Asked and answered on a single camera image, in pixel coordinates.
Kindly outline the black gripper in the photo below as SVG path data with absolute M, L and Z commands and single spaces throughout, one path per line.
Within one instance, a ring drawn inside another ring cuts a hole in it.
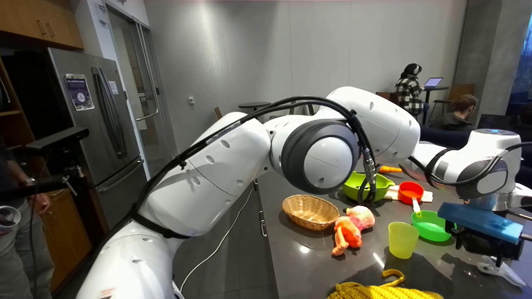
M 504 259 L 519 259 L 524 242 L 517 244 L 463 227 L 459 224 L 451 225 L 451 235 L 456 239 L 456 247 L 464 247 L 468 252 L 491 255 L 498 262 Z

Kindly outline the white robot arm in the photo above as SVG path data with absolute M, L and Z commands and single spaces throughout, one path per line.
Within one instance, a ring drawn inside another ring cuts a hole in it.
M 521 255 L 524 227 L 504 215 L 517 197 L 527 142 L 508 129 L 478 127 L 453 149 L 426 141 L 396 103 L 356 86 L 328 96 L 291 96 L 212 124 L 142 189 L 130 214 L 100 249 L 77 299 L 177 299 L 173 260 L 182 244 L 213 229 L 248 186 L 268 171 L 311 194 L 340 189 L 363 166 L 401 164 L 461 199 L 439 214 L 471 252 Z

